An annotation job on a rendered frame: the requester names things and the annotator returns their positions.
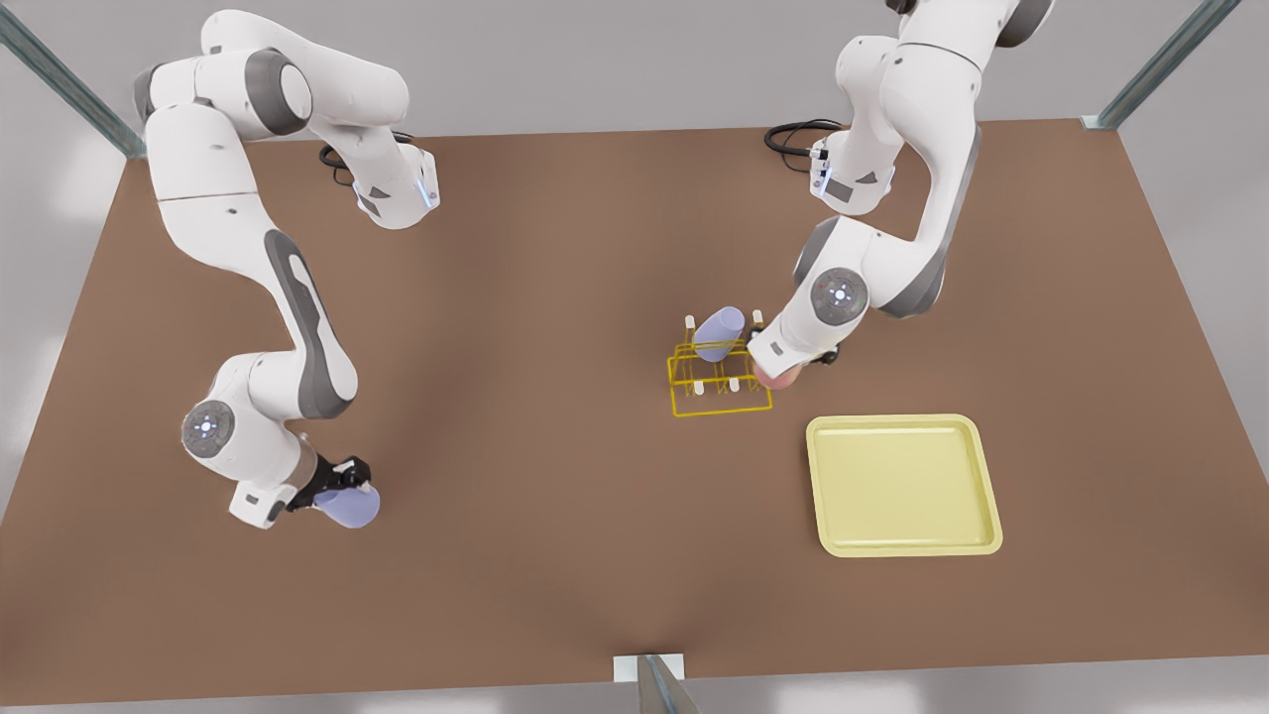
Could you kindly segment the lavender cup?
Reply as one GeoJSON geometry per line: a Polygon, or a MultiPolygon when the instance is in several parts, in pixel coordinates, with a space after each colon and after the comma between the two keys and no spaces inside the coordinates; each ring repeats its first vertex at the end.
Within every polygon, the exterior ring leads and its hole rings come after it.
{"type": "Polygon", "coordinates": [[[381,506],[373,484],[339,491],[324,491],[312,498],[312,507],[346,529],[360,529],[376,519],[381,506]]]}
{"type": "Polygon", "coordinates": [[[697,326],[692,344],[703,361],[725,361],[747,328],[747,317],[733,306],[725,306],[697,326]]]}

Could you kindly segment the pale yellow square tray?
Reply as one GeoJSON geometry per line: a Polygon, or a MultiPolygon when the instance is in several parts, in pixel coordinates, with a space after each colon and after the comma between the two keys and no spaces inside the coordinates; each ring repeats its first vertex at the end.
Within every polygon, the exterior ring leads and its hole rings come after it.
{"type": "Polygon", "coordinates": [[[989,555],[1001,547],[970,417],[817,416],[805,438],[819,542],[830,555],[989,555]]]}

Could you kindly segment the silver frame post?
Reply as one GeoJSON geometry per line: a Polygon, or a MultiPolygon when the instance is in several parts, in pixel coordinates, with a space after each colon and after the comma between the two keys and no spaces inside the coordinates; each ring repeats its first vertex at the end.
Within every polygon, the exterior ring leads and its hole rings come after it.
{"type": "Polygon", "coordinates": [[[124,159],[146,157],[146,146],[135,131],[71,71],[27,24],[0,3],[0,44],[39,77],[69,108],[117,148],[124,159]]]}
{"type": "Polygon", "coordinates": [[[684,678],[684,654],[613,656],[613,682],[637,685],[638,714],[700,714],[684,678]]]}
{"type": "Polygon", "coordinates": [[[1080,117],[1084,131],[1119,131],[1132,115],[1244,0],[1202,0],[1101,112],[1080,117]]]}

